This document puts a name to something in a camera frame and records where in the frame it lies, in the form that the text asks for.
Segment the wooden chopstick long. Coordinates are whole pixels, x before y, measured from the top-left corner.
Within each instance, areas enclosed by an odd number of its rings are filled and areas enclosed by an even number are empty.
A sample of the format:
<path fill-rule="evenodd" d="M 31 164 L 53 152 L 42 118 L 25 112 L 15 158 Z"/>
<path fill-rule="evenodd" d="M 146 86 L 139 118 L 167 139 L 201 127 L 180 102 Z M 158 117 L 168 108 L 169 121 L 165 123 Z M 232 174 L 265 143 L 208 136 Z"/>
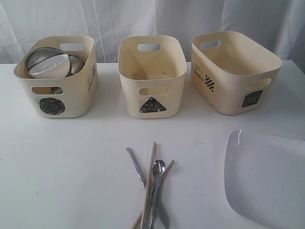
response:
<path fill-rule="evenodd" d="M 140 229 L 144 228 L 144 222 L 145 222 L 145 215 L 146 215 L 146 210 L 148 207 L 148 199 L 150 195 L 150 186 L 151 186 L 151 176 L 152 176 L 152 169 L 153 169 L 153 163 L 156 155 L 156 142 L 153 142 L 152 145 L 152 153 L 151 153 L 151 159 L 149 163 L 149 170 L 148 170 L 148 176 L 147 176 L 147 184 L 146 184 L 146 191 L 145 191 L 145 199 L 144 199 L 144 206 L 142 209 L 142 218 L 140 222 Z"/>

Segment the white square plate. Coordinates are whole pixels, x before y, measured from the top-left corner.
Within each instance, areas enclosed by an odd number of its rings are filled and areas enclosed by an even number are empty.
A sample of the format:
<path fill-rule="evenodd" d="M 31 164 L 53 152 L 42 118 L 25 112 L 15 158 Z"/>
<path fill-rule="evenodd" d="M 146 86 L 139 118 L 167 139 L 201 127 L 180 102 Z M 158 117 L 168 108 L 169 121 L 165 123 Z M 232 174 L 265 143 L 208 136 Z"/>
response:
<path fill-rule="evenodd" d="M 224 192 L 229 206 L 253 223 L 304 228 L 304 141 L 233 130 L 225 150 Z"/>

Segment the cream bin square mark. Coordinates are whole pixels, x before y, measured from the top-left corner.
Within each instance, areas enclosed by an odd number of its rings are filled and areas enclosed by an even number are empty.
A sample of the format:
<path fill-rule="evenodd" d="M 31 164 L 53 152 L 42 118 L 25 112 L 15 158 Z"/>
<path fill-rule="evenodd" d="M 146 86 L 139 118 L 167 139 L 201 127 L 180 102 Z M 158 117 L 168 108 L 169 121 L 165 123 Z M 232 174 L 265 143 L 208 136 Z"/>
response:
<path fill-rule="evenodd" d="M 282 64 L 273 52 L 236 31 L 198 35 L 192 40 L 192 83 L 225 115 L 260 107 Z"/>

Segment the wooden chopstick short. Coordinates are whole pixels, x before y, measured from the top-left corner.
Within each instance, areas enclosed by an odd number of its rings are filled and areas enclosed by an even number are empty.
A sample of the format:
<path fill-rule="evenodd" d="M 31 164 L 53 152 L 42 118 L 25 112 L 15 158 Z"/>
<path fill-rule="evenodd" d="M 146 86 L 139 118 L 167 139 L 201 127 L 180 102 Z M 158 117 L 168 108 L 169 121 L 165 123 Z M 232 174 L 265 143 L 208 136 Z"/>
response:
<path fill-rule="evenodd" d="M 138 162 L 136 161 L 136 159 L 132 159 L 132 163 L 138 173 L 139 178 L 142 181 L 142 184 L 144 186 L 144 188 L 146 188 L 146 182 L 147 182 L 147 177 L 144 176 L 144 172 L 142 171 L 142 169 L 140 168 L 140 165 L 138 164 Z M 165 170 L 165 174 L 163 175 L 163 179 L 162 179 L 162 183 L 165 181 L 167 175 L 169 174 L 172 166 L 174 165 L 174 160 L 172 160 L 170 162 L 170 164 L 168 165 L 168 167 Z M 167 211 L 161 201 L 161 199 L 158 200 L 158 205 L 157 205 L 157 211 L 156 211 L 163 227 L 165 229 L 169 229 L 170 228 L 170 218 L 167 214 Z M 141 222 L 141 218 L 142 218 L 142 211 L 140 211 L 139 216 L 137 217 L 137 219 L 135 220 L 134 224 L 132 225 L 132 229 L 139 229 L 140 228 L 140 222 Z"/>

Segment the cream bin circle mark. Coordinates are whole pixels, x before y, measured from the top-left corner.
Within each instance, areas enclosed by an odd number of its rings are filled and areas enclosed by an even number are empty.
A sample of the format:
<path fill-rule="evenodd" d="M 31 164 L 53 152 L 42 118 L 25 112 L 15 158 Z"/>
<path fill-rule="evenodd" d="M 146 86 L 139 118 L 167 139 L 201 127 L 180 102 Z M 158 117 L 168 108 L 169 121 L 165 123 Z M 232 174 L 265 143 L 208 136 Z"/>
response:
<path fill-rule="evenodd" d="M 80 43 L 83 50 L 66 51 L 79 57 L 83 69 L 75 75 L 60 79 L 34 79 L 25 66 L 26 58 L 35 49 L 52 47 L 59 49 L 62 43 Z M 35 112 L 44 118 L 73 118 L 86 113 L 92 103 L 98 83 L 95 42 L 89 36 L 51 36 L 37 41 L 15 66 L 14 75 L 23 87 Z M 62 94 L 53 94 L 51 87 L 60 87 Z"/>

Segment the stainless steel bowl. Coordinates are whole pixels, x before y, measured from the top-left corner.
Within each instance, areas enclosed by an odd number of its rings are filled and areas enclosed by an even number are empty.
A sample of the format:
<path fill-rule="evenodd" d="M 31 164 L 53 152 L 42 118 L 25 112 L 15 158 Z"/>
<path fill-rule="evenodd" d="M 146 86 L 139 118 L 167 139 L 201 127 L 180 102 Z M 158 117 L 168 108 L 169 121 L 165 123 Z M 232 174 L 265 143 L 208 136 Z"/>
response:
<path fill-rule="evenodd" d="M 47 58 L 50 58 L 50 57 L 56 56 L 56 55 L 60 55 L 60 54 L 66 54 L 66 53 L 64 53 L 63 51 L 61 51 L 59 49 L 51 48 L 51 47 L 42 47 L 42 48 L 35 49 L 26 58 L 25 66 L 26 66 L 27 72 L 35 64 L 37 64 Z"/>

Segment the white ceramic bowl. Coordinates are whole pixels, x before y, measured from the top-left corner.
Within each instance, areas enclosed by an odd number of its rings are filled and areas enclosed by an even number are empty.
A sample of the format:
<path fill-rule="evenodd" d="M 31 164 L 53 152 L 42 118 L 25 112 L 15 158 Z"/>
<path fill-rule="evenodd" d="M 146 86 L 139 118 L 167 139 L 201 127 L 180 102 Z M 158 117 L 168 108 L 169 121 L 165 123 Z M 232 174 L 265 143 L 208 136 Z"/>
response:
<path fill-rule="evenodd" d="M 60 54 L 35 64 L 28 72 L 35 79 L 59 79 L 66 77 L 70 68 L 69 56 Z"/>

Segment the cream bin triangle mark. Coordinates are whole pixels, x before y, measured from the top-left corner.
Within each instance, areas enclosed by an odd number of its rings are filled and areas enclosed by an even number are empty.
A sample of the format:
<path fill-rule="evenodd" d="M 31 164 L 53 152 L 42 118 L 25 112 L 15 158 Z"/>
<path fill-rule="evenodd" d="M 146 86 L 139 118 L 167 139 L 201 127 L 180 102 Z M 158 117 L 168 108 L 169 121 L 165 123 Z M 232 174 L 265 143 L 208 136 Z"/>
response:
<path fill-rule="evenodd" d="M 176 38 L 155 35 L 123 40 L 118 70 L 130 116 L 166 118 L 178 113 L 187 64 Z"/>

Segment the steel table knife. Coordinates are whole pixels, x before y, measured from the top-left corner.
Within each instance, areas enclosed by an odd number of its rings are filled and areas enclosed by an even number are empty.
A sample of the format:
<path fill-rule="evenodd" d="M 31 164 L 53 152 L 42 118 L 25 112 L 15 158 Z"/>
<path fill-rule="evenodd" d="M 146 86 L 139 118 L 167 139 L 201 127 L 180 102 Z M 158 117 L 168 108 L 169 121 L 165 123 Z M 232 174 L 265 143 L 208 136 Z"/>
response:
<path fill-rule="evenodd" d="M 144 190 L 146 190 L 146 184 L 147 184 L 147 177 L 145 176 L 144 172 L 142 171 L 142 169 L 140 168 L 140 165 L 138 164 L 132 150 L 127 147 L 126 151 L 129 154 L 129 157 L 132 161 L 133 166 L 135 167 L 137 174 L 143 184 Z M 166 179 L 166 176 L 168 175 L 170 169 L 173 166 L 174 161 L 172 161 L 169 166 L 168 166 L 168 172 L 165 172 L 164 176 L 163 176 L 163 181 Z M 161 198 L 161 191 L 160 191 L 160 198 L 158 200 L 158 205 L 157 205 L 157 210 L 156 210 L 156 214 L 159 217 L 162 225 L 164 226 L 165 229 L 169 229 L 171 222 L 170 222 L 170 218 L 168 216 L 168 213 L 164 207 L 164 204 L 162 203 L 162 198 Z M 136 219 L 134 225 L 133 225 L 133 229 L 135 229 L 136 227 L 140 227 L 140 221 L 142 219 L 142 213 L 140 212 L 140 215 L 138 216 L 138 218 Z"/>

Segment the steel mug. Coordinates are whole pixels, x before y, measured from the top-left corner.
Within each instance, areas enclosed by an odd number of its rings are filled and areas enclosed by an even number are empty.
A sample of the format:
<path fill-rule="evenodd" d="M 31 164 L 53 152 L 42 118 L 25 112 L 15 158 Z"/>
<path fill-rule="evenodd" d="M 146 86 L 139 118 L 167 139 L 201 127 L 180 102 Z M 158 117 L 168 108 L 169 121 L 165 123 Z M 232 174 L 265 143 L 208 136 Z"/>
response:
<path fill-rule="evenodd" d="M 84 63 L 79 57 L 75 55 L 69 55 L 69 59 L 71 62 L 71 70 L 68 76 L 72 76 L 77 74 L 83 69 Z"/>
<path fill-rule="evenodd" d="M 51 88 L 50 88 L 50 91 L 51 91 L 53 94 L 62 94 L 62 93 L 63 93 L 63 89 L 60 88 L 60 87 L 51 87 Z"/>

